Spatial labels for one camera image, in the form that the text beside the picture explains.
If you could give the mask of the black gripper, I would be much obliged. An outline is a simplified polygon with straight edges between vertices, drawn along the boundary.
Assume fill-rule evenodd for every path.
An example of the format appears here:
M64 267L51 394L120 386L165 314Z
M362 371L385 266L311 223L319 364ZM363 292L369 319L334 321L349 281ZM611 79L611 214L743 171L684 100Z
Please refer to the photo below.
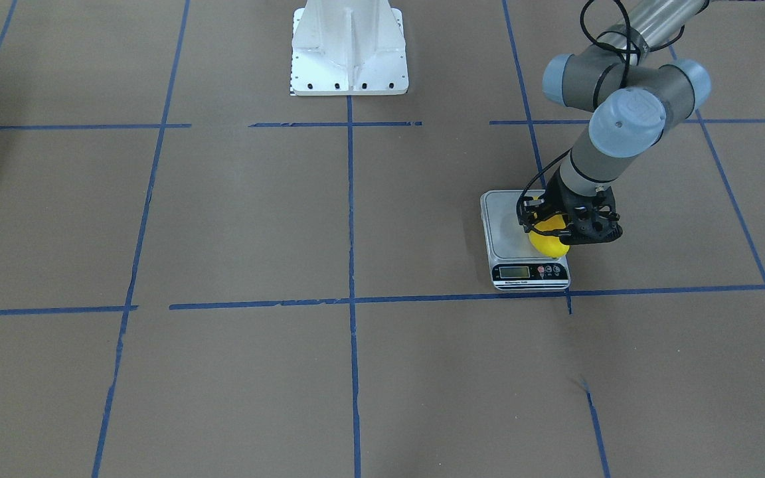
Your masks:
M595 209L595 197L587 197L574 193L566 187L560 175L553 175L547 182L544 193L541 195L541 214L576 214L577 210L586 208ZM572 234L570 229L539 230L537 227L529 229L529 236L533 237L568 237Z

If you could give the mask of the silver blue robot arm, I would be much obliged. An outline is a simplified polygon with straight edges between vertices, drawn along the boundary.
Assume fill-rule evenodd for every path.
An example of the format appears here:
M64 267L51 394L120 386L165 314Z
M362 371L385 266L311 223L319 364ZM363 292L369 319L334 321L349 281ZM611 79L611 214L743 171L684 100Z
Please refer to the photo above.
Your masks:
M521 193L516 204L523 230L564 245L608 243L622 235L613 182L713 91L709 72L694 60L643 66L651 52L682 37L707 1L617 6L619 23L596 36L587 33L587 49L553 58L543 74L547 99L592 115L576 143L553 161L556 171L544 193Z

